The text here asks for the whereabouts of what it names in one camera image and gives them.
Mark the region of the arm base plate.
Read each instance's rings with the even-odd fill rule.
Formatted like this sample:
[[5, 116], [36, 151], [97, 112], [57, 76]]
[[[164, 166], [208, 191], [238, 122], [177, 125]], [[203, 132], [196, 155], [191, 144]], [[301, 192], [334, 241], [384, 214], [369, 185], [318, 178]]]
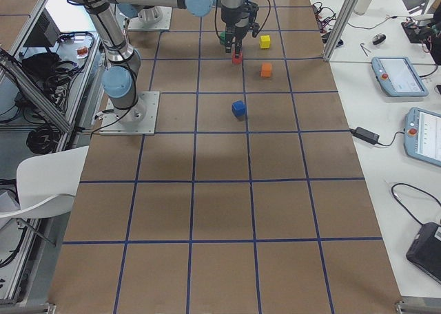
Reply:
[[158, 32], [170, 29], [172, 8], [154, 6], [140, 10], [136, 17], [130, 19], [127, 24], [129, 31]]
[[126, 111], [114, 109], [108, 99], [106, 109], [112, 109], [112, 112], [103, 116], [100, 135], [154, 135], [159, 100], [160, 92], [139, 92], [137, 104], [126, 114]]

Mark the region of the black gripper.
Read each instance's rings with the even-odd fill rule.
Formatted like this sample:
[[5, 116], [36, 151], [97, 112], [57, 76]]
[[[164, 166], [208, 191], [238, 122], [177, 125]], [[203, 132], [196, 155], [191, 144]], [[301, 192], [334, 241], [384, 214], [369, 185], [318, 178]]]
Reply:
[[234, 41], [234, 57], [242, 56], [242, 39], [249, 31], [256, 37], [259, 32], [259, 23], [256, 17], [259, 11], [257, 3], [243, 2], [240, 7], [228, 8], [221, 5], [221, 19], [225, 23], [224, 46], [226, 53], [232, 51]]

